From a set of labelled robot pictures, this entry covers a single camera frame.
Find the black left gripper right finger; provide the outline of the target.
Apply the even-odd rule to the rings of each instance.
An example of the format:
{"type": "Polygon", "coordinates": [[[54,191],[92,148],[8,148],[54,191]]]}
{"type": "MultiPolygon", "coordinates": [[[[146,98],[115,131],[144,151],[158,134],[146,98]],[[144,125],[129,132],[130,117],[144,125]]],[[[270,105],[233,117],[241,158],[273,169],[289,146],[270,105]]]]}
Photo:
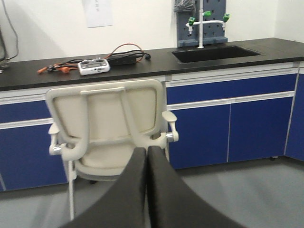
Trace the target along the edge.
{"type": "Polygon", "coordinates": [[[241,228],[199,197],[172,168],[163,150],[147,152],[147,197],[153,228],[241,228]]]}

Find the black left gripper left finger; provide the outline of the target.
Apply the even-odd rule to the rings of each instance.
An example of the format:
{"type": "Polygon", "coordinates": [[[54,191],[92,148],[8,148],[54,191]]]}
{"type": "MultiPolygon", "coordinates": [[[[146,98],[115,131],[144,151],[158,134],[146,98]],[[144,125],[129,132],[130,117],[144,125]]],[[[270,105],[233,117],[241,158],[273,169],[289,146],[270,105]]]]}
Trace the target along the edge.
{"type": "Polygon", "coordinates": [[[113,186],[63,228],[143,228],[146,194],[146,149],[136,147],[113,186]]]}

